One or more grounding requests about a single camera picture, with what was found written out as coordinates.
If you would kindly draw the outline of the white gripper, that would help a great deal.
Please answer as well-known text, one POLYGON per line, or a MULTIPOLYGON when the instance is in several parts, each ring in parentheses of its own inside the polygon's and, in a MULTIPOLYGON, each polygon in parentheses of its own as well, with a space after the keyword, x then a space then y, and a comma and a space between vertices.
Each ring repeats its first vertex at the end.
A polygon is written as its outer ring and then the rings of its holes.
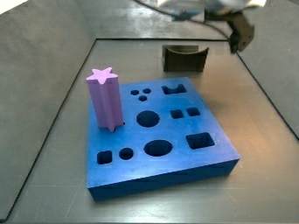
POLYGON ((218 15, 265 7, 268 0, 158 0, 159 8, 179 11, 207 11, 218 15))

